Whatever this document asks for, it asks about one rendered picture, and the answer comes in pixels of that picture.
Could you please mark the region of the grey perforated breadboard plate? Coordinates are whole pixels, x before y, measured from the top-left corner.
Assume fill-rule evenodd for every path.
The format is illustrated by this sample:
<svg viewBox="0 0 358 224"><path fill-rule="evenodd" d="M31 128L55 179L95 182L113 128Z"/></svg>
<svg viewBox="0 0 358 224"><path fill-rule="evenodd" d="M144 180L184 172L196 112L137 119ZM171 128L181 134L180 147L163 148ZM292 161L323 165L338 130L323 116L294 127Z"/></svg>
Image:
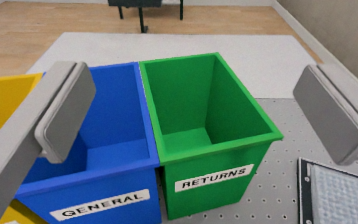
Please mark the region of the grey perforated breadboard plate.
<svg viewBox="0 0 358 224"><path fill-rule="evenodd" d="M285 137L272 142L240 202L169 221L155 167L160 224L298 224L299 157L358 175L358 161L350 166L332 161L295 98L255 100Z"/></svg>

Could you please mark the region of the yellow recycle bin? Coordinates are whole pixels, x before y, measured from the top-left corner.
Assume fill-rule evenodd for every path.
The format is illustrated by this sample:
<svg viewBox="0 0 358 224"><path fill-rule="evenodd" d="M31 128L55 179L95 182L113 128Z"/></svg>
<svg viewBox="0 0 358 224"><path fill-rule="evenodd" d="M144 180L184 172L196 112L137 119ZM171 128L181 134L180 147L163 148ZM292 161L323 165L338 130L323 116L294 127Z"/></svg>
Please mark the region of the yellow recycle bin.
<svg viewBox="0 0 358 224"><path fill-rule="evenodd" d="M38 84L42 73L0 77L0 129ZM13 199L0 224L50 224L18 199Z"/></svg>

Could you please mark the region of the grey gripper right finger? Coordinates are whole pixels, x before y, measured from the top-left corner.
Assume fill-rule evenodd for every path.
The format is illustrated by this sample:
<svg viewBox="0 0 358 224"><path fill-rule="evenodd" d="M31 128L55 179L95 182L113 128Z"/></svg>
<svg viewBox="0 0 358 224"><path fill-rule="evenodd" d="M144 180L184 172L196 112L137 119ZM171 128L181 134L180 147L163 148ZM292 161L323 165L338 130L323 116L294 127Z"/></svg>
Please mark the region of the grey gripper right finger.
<svg viewBox="0 0 358 224"><path fill-rule="evenodd" d="M358 84L337 64L307 64L292 95L338 166L358 160Z"/></svg>

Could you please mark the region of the white well plate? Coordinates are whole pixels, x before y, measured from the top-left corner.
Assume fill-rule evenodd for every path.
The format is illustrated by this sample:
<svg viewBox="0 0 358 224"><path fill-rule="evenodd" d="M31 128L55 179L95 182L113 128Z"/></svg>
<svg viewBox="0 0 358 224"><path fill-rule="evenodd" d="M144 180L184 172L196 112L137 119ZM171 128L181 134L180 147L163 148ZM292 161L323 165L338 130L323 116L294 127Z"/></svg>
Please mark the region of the white well plate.
<svg viewBox="0 0 358 224"><path fill-rule="evenodd" d="M358 224L358 178L310 167L314 224Z"/></svg>

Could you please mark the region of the blue bin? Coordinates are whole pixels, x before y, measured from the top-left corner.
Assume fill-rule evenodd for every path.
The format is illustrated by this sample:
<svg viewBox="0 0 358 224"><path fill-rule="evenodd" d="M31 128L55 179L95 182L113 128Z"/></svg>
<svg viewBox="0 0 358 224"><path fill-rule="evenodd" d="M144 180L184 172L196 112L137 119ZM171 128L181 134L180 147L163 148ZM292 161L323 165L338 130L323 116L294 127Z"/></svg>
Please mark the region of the blue bin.
<svg viewBox="0 0 358 224"><path fill-rule="evenodd" d="M37 157L13 199L50 224L160 224L160 163L139 64L89 69L96 94L66 160Z"/></svg>

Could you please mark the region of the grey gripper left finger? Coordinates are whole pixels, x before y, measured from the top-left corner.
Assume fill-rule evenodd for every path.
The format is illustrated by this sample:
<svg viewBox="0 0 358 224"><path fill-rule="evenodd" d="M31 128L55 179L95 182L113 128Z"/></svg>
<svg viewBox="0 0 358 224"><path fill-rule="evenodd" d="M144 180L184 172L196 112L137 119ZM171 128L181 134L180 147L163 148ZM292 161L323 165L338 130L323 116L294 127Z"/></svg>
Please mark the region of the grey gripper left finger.
<svg viewBox="0 0 358 224"><path fill-rule="evenodd" d="M56 61L0 129L0 220L37 157L63 163L96 94L86 62Z"/></svg>

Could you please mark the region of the green bin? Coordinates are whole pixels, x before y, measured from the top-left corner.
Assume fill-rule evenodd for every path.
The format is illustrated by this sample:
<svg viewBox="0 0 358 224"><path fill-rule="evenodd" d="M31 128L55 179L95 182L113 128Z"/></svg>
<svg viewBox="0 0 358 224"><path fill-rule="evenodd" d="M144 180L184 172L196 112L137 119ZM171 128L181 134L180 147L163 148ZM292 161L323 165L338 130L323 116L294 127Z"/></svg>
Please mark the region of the green bin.
<svg viewBox="0 0 358 224"><path fill-rule="evenodd" d="M138 62L168 220L240 202L284 135L219 52Z"/></svg>

